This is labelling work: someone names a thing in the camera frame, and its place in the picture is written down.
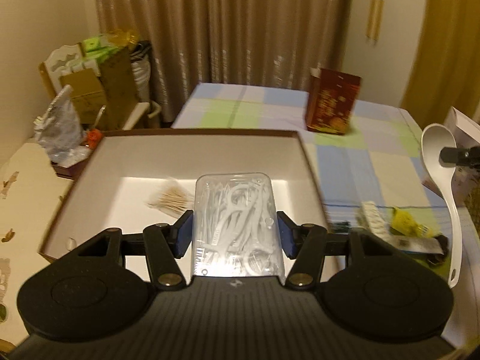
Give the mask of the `white plastic ladle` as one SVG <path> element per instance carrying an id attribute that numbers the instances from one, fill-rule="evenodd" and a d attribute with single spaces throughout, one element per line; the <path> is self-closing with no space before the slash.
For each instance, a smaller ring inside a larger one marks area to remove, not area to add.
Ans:
<path id="1" fill-rule="evenodd" d="M 456 171 L 456 140 L 441 124 L 430 124 L 421 135 L 421 159 L 428 176 L 444 199 L 451 219 L 451 263 L 448 284 L 454 288 L 460 277 L 462 261 L 461 220 L 452 192 Z"/>

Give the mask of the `clear floss pick box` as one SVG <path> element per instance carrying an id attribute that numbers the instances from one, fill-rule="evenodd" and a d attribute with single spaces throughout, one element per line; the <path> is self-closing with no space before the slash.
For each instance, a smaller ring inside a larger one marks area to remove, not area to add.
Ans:
<path id="1" fill-rule="evenodd" d="M 192 274 L 285 279 L 272 182 L 266 174 L 210 174 L 198 178 Z"/>

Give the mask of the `white product box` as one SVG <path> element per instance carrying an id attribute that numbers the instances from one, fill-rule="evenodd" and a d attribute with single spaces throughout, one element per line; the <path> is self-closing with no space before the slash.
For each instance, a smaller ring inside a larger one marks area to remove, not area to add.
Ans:
<path id="1" fill-rule="evenodd" d="M 448 116 L 442 125 L 454 135 L 456 148 L 468 149 L 479 146 L 479 125 L 456 108 L 453 107 L 448 111 Z M 429 176 L 424 180 L 424 185 L 436 194 L 440 194 Z M 479 165 L 456 166 L 452 180 L 452 192 L 456 203 L 462 205 L 467 196 L 478 185 Z"/>

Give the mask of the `cotton swab bundle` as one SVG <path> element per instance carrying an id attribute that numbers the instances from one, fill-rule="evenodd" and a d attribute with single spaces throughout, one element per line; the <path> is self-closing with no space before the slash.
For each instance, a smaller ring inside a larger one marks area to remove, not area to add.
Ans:
<path id="1" fill-rule="evenodd" d="M 177 180 L 167 179 L 145 204 L 151 209 L 178 219 L 186 211 L 194 208 L 194 195 Z"/>

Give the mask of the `white pill blister pack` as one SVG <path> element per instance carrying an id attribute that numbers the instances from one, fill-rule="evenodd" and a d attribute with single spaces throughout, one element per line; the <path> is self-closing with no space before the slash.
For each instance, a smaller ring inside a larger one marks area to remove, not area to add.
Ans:
<path id="1" fill-rule="evenodd" d="M 361 203 L 357 221 L 361 227 L 369 230 L 383 241 L 386 242 L 391 238 L 389 227 L 374 202 Z"/>

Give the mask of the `checkered tablecloth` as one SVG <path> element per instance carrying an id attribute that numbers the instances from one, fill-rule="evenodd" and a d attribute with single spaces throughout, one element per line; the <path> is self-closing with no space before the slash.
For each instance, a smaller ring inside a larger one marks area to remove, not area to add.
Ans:
<path id="1" fill-rule="evenodd" d="M 304 91 L 248 85 L 199 84 L 176 117 L 176 128 L 296 130 L 315 170 L 329 221 L 357 226 L 363 202 L 373 202 L 385 222 L 394 209 L 451 236 L 442 198 L 423 184 L 421 130 L 404 109 L 358 100 L 344 136 L 312 133 L 304 126 Z"/>

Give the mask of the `large white cardboard box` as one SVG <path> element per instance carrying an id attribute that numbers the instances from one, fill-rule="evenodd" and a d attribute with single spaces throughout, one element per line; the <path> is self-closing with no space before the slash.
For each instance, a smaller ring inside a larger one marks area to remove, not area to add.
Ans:
<path id="1" fill-rule="evenodd" d="M 317 179 L 296 131 L 159 129 L 108 133 L 73 181 L 39 247 L 47 260 L 102 230 L 139 233 L 172 218 L 146 203 L 170 180 L 194 191 L 207 174 L 260 172 L 295 222 L 326 225 Z"/>

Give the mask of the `yellow snack packet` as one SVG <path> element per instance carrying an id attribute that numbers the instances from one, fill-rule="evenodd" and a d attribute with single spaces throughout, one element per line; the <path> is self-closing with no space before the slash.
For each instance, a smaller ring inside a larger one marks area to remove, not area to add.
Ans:
<path id="1" fill-rule="evenodd" d="M 391 228 L 404 236 L 430 238 L 433 231 L 424 224 L 416 222 L 414 217 L 405 210 L 394 208 L 391 219 Z"/>

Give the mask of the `large white tube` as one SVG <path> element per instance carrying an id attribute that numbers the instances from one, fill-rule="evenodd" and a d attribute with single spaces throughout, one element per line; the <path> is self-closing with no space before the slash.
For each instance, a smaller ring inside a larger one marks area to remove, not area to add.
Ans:
<path id="1" fill-rule="evenodd" d="M 411 254 L 435 254 L 441 252 L 439 244 L 434 238 L 391 235 L 391 238 L 386 242 L 398 250 Z"/>

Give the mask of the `dark fuzzy object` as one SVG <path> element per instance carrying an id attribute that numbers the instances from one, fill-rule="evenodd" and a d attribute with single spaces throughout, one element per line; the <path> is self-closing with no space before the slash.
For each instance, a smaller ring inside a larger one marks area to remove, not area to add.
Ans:
<path id="1" fill-rule="evenodd" d="M 435 236 L 434 239 L 438 242 L 441 252 L 430 253 L 427 255 L 426 261 L 431 267 L 437 267 L 444 264 L 449 253 L 449 240 L 446 236 L 439 234 L 438 236 Z"/>

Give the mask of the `dark hexagonal tray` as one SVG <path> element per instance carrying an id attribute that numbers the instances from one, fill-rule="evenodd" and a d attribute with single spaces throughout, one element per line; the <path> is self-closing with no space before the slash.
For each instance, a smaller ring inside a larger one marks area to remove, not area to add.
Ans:
<path id="1" fill-rule="evenodd" d="M 50 166 L 58 177 L 74 180 L 83 172 L 93 152 L 95 151 L 88 146 L 79 145 L 66 152 L 60 163 L 51 161 Z"/>

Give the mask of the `red gift box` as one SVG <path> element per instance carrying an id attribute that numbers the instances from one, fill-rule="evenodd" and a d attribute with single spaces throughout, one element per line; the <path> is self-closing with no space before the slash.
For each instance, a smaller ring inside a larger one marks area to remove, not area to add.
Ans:
<path id="1" fill-rule="evenodd" d="M 310 78 L 304 113 L 306 129 L 315 133 L 346 134 L 361 78 L 326 68 L 312 68 Z"/>

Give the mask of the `silver plastic bag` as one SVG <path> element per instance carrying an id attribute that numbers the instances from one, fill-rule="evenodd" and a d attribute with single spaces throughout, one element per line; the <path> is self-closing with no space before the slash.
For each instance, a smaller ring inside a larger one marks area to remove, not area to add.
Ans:
<path id="1" fill-rule="evenodd" d="M 34 136 L 49 160 L 71 167 L 86 159 L 89 149 L 81 144 L 86 132 L 71 101 L 72 86 L 66 85 L 49 104 L 43 116 L 34 120 Z"/>

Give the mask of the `brown cardboard boxes pile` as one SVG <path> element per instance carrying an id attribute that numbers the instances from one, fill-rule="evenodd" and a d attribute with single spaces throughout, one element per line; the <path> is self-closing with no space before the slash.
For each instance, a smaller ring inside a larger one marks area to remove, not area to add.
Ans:
<path id="1" fill-rule="evenodd" d="M 72 87 L 71 101 L 82 125 L 120 130 L 140 102 L 130 50 L 121 47 L 100 61 L 89 60 L 80 70 L 61 76 Z"/>

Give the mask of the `white wooden chair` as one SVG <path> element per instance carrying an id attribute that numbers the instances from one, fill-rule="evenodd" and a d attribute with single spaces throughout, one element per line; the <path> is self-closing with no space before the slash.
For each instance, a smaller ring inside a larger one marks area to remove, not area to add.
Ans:
<path id="1" fill-rule="evenodd" d="M 47 59 L 39 64 L 38 71 L 49 99 L 54 99 L 62 89 L 60 77 L 70 74 L 72 64 L 79 63 L 84 56 L 82 45 L 78 42 L 54 49 Z"/>

